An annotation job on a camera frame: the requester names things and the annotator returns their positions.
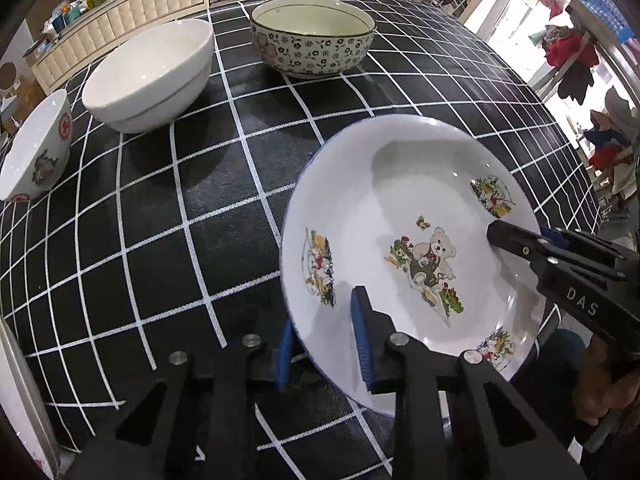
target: dark clothing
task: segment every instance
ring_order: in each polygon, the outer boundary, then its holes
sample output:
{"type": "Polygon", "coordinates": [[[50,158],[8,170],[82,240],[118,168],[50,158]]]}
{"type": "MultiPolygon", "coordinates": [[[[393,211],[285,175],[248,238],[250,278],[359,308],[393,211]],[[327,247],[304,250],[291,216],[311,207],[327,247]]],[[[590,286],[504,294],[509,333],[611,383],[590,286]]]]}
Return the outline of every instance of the dark clothing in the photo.
{"type": "MultiPolygon", "coordinates": [[[[556,438],[569,447],[575,437],[583,444],[591,429],[574,416],[572,391],[577,382],[584,342],[576,333],[557,330],[540,355],[522,368],[511,383],[556,438]]],[[[626,438],[609,437],[594,454],[582,452],[580,465],[590,480],[640,479],[638,432],[626,438]]]]}

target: bowl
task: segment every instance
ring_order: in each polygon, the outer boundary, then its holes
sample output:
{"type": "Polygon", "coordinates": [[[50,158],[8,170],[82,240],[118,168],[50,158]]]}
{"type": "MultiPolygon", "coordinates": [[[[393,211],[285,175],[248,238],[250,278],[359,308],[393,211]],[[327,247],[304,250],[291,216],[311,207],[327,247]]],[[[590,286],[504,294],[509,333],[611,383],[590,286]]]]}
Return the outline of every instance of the bowl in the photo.
{"type": "Polygon", "coordinates": [[[285,75],[312,79],[339,74],[367,55],[376,22],[337,0],[272,0],[251,14],[260,59],[285,75]]]}
{"type": "Polygon", "coordinates": [[[58,181],[69,159],[73,121],[66,90],[57,90],[31,112],[0,170],[0,200],[28,202],[58,181]]]}
{"type": "Polygon", "coordinates": [[[111,52],[89,76],[82,104],[97,120],[124,134],[167,124],[207,84],[213,28],[179,20],[150,28],[111,52]]]}

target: flower pattern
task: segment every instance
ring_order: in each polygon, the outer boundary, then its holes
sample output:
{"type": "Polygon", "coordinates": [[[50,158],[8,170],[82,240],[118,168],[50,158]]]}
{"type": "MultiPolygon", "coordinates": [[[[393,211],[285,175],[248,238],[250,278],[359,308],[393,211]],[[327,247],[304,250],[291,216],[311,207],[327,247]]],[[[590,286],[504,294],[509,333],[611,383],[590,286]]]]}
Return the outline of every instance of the flower pattern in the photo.
{"type": "Polygon", "coordinates": [[[356,38],[298,37],[251,24],[253,44],[267,65],[293,75],[330,75],[355,67],[366,55],[374,31],[356,38]]]}

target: black tablecloth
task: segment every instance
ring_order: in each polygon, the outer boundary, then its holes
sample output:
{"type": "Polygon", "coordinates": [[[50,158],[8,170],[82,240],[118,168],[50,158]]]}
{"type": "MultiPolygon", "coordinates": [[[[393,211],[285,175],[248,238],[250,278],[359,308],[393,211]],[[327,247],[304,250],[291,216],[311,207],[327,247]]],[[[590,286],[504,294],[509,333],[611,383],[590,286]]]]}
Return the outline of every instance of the black tablecloth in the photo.
{"type": "MultiPolygon", "coordinates": [[[[64,446],[82,449],[170,352],[205,363],[260,313],[283,312],[287,200],[320,145],[354,121],[403,113],[453,124],[512,171],[542,225],[596,228],[571,144],[484,43],[431,7],[349,1],[378,24],[370,53],[316,81],[286,80],[258,61],[248,12],[260,0],[196,16],[215,32],[209,83],[182,117],[148,134],[123,137],[84,110],[82,85],[99,61],[69,81],[65,173],[42,199],[4,204],[0,242],[2,315],[64,446]]],[[[550,319],[547,329],[558,323],[550,319]]],[[[388,478],[392,420],[295,361],[291,387],[258,401],[261,475],[388,478]]]]}

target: small bowl with red emblem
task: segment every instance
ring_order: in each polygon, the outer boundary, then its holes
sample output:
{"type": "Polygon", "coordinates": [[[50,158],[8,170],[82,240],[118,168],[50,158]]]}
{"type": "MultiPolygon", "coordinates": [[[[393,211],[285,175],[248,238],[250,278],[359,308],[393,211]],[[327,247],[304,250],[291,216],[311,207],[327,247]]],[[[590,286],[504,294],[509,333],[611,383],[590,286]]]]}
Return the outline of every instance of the small bowl with red emblem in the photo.
{"type": "Polygon", "coordinates": [[[51,189],[69,159],[72,129],[66,90],[57,90],[15,135],[0,170],[0,200],[28,202],[51,189]]]}

